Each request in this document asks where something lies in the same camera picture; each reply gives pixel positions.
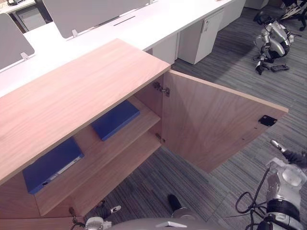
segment white desk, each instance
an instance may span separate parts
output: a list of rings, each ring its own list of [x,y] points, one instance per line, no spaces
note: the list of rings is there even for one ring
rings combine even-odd
[[[5,3],[3,3],[3,8],[0,8],[0,13],[12,13],[12,12],[21,10],[23,8],[26,8],[26,7],[32,6],[32,5],[35,5],[34,0],[25,0],[24,2],[19,3],[16,6],[8,6],[7,3],[5,2]]]
[[[33,57],[0,72],[0,97],[115,38],[146,51],[232,1],[159,0],[69,40],[54,23],[39,27],[25,34],[35,49]]]

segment blue binder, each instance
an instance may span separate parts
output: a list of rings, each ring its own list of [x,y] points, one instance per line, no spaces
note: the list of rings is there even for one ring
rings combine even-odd
[[[98,136],[103,141],[106,141],[139,114],[140,111],[130,102],[123,101],[118,106],[94,121],[92,127]]]
[[[69,138],[23,170],[28,193],[35,194],[84,155]]]

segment white drawer unit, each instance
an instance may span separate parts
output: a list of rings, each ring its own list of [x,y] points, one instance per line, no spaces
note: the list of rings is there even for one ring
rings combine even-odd
[[[169,64],[174,64],[176,59],[177,34],[168,37],[164,41],[155,45],[152,49],[152,55]]]
[[[16,14],[29,31],[46,24],[38,8],[35,6],[17,11]]]
[[[196,64],[212,52],[223,13],[224,10],[220,10],[180,33],[179,59]]]
[[[245,7],[260,10],[269,3],[269,0],[246,0]]]
[[[219,30],[225,28],[241,16],[246,0],[235,0],[224,8],[224,15]]]

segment cabinet shelf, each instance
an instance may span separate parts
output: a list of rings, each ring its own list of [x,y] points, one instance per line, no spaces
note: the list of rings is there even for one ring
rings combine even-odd
[[[71,195],[77,214],[85,216],[160,146],[157,137],[146,132],[122,151]]]
[[[140,115],[107,141],[101,141],[91,126],[74,135],[84,158],[35,195],[41,216],[76,191],[160,120],[158,115],[135,97],[128,100],[139,109]]]

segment drawer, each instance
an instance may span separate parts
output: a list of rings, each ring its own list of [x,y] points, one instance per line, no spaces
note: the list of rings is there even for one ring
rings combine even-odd
[[[219,30],[222,30],[241,16],[245,1],[246,0],[235,0],[224,8],[224,15]]]
[[[223,13],[218,11],[180,33],[179,59],[196,64],[211,53]]]

